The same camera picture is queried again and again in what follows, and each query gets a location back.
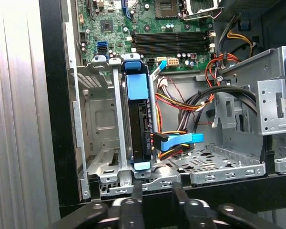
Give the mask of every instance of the chip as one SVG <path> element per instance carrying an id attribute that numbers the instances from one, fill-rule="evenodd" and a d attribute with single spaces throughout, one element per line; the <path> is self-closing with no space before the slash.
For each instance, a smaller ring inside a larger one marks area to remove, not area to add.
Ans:
<path id="1" fill-rule="evenodd" d="M 177 0 L 155 0 L 156 19 L 178 18 Z"/>
<path id="2" fill-rule="evenodd" d="M 113 32 L 113 21 L 112 20 L 101 20 L 101 32 Z"/>

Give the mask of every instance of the silver side panel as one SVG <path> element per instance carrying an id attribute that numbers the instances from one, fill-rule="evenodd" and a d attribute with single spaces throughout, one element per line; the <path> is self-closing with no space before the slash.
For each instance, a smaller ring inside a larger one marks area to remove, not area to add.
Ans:
<path id="1" fill-rule="evenodd" d="M 0 4 L 0 229 L 59 218 L 39 2 L 8 0 Z"/>

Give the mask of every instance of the blue sata port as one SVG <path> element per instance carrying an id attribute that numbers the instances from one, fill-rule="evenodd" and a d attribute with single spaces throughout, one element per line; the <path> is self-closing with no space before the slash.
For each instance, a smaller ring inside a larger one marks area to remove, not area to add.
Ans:
<path id="1" fill-rule="evenodd" d="M 97 46 L 98 46 L 98 47 L 108 46 L 108 42 L 97 42 Z"/>

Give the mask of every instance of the perforated metal tray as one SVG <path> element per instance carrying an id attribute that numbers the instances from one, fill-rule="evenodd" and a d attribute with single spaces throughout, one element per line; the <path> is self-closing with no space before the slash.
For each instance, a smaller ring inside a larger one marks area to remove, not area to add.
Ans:
<path id="1" fill-rule="evenodd" d="M 87 169 L 89 175 L 100 178 L 101 196 L 130 194 L 133 186 L 121 187 L 118 173 L 119 166 L 111 166 L 114 153 L 118 150 L 103 150 Z M 153 164 L 150 170 L 132 171 L 132 181 L 143 183 L 143 191 L 156 191 L 171 188 L 172 182 L 181 182 L 181 176 L 190 176 L 192 186 L 214 182 L 228 182 L 242 178 L 263 176 L 264 164 L 254 158 L 228 148 L 206 145 L 177 157 Z"/>

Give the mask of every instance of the red wire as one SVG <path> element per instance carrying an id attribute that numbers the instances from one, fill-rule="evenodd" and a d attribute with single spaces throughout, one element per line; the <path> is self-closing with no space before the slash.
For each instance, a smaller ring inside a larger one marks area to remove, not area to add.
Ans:
<path id="1" fill-rule="evenodd" d="M 182 98 L 183 102 L 185 102 L 184 98 L 182 97 L 182 94 L 180 92 L 180 90 L 178 89 L 178 87 L 175 85 L 175 83 L 170 79 L 170 78 L 167 78 L 170 82 L 172 82 L 172 84 L 174 85 L 174 87 L 176 88 L 177 92 L 179 93 L 180 97 Z"/>

